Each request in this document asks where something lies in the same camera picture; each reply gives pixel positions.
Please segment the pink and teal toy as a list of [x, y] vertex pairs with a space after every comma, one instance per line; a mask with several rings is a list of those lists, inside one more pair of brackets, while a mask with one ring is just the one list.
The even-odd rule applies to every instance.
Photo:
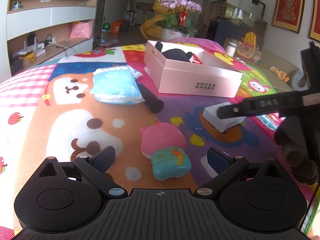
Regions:
[[157, 180], [180, 178], [191, 171], [191, 161], [185, 153], [187, 140], [175, 125], [157, 121], [140, 126], [139, 131], [141, 153], [151, 160]]

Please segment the black cylinder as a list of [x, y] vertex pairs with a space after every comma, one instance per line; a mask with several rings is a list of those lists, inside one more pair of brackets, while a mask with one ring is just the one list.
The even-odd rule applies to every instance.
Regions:
[[155, 94], [153, 94], [153, 92], [151, 92], [142, 83], [137, 83], [137, 86], [149, 110], [153, 114], [157, 114], [161, 112], [162, 109], [164, 108], [164, 102], [159, 98], [157, 98], [157, 96], [155, 96]]

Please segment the purple orchid flower pot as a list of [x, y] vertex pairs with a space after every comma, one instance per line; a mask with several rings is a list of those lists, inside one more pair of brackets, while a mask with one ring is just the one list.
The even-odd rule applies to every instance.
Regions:
[[200, 4], [189, 0], [158, 0], [157, 3], [163, 10], [163, 19], [155, 25], [161, 27], [163, 41], [194, 36], [197, 29], [192, 26], [191, 15], [202, 12]]

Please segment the yellow red toy bag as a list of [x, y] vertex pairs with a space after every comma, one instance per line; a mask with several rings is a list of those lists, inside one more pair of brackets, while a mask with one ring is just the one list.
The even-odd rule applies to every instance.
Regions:
[[257, 37], [255, 33], [248, 32], [244, 38], [242, 38], [242, 41], [239, 42], [236, 53], [239, 56], [250, 60], [256, 49], [259, 49], [259, 46], [257, 45]]

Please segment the glass fish tank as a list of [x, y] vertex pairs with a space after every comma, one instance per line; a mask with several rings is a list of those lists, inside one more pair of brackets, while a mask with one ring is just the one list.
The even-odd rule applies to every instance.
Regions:
[[263, 32], [267, 28], [264, 21], [265, 9], [266, 5], [262, 0], [209, 0], [208, 24], [210, 28], [217, 28], [219, 22], [225, 20]]

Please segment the white tv cabinet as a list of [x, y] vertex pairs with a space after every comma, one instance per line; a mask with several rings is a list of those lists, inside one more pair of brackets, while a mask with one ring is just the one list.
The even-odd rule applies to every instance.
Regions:
[[37, 38], [46, 33], [55, 35], [57, 42], [67, 40], [67, 24], [94, 20], [98, 0], [20, 0], [22, 9], [10, 11], [15, 0], [1, 0], [1, 81], [12, 77], [9, 53], [19, 49], [22, 38], [34, 32]]

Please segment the colourful cartoon play mat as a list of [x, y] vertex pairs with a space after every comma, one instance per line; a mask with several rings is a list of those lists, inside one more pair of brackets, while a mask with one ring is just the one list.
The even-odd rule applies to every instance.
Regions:
[[[206, 107], [277, 94], [246, 64], [234, 98], [159, 93], [146, 72], [146, 44], [93, 50], [22, 72], [1, 84], [1, 239], [307, 239], [302, 231], [319, 187], [319, 166], [297, 146], [276, 144], [285, 118], [247, 117], [219, 132]], [[101, 103], [91, 93], [96, 69], [129, 65], [164, 102]], [[191, 171], [157, 180], [140, 150], [140, 126], [175, 125], [185, 136]], [[126, 197], [107, 197], [81, 181], [73, 160], [107, 146], [106, 175]], [[194, 191], [217, 176], [213, 147], [249, 161], [240, 179], [215, 197]]]

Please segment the red white item in box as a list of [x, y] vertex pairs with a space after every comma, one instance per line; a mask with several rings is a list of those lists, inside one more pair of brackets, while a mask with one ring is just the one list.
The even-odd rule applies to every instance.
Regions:
[[200, 58], [196, 54], [193, 54], [192, 57], [189, 59], [189, 61], [195, 64], [203, 64], [203, 62], [200, 60]]

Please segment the white usb charger box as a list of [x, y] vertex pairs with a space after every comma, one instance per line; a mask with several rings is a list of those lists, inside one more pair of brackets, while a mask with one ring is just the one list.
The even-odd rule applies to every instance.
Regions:
[[231, 103], [224, 102], [224, 103], [220, 103], [217, 105], [212, 105], [212, 106], [206, 107], [203, 110], [202, 116], [204, 117], [204, 119], [207, 120], [209, 122], [209, 124], [211, 124], [219, 132], [224, 132], [233, 126], [242, 123], [245, 119], [244, 116], [228, 118], [228, 119], [220, 119], [217, 116], [217, 110], [220, 107], [228, 106], [228, 105], [231, 105]]

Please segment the white cup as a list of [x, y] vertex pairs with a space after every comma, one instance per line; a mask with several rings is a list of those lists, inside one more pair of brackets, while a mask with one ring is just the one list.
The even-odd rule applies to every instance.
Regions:
[[228, 56], [233, 57], [236, 52], [236, 49], [237, 49], [237, 44], [235, 44], [231, 41], [228, 41], [226, 43], [225, 51]]

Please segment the red framed picture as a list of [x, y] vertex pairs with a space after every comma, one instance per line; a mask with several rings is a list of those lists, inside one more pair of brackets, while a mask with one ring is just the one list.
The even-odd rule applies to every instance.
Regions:
[[300, 32], [305, 0], [277, 0], [272, 25]]

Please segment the pink gift bag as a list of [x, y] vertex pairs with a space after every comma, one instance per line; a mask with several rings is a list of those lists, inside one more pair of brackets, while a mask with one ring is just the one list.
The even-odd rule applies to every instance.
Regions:
[[92, 22], [91, 21], [78, 21], [71, 25], [70, 39], [90, 39], [92, 37]]

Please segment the yellow plush bear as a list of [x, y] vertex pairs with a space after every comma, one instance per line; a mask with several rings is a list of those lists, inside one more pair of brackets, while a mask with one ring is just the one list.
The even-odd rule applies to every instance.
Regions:
[[146, 20], [140, 26], [140, 32], [146, 40], [161, 40], [162, 38], [162, 27], [156, 25], [156, 22], [164, 20], [163, 15], [167, 15], [167, 9], [161, 6], [159, 0], [156, 0], [153, 4], [152, 9], [155, 11], [153, 18]]

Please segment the black plush toy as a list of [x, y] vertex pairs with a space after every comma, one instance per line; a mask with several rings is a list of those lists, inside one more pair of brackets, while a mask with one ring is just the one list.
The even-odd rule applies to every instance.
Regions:
[[189, 62], [193, 57], [192, 52], [185, 53], [181, 49], [169, 49], [162, 52], [163, 44], [159, 41], [155, 44], [155, 48], [168, 60]]

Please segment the orange box on floor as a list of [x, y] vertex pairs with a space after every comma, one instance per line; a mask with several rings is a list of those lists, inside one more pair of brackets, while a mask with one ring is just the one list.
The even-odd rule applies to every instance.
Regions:
[[112, 22], [111, 24], [111, 33], [119, 34], [123, 28], [123, 21]]

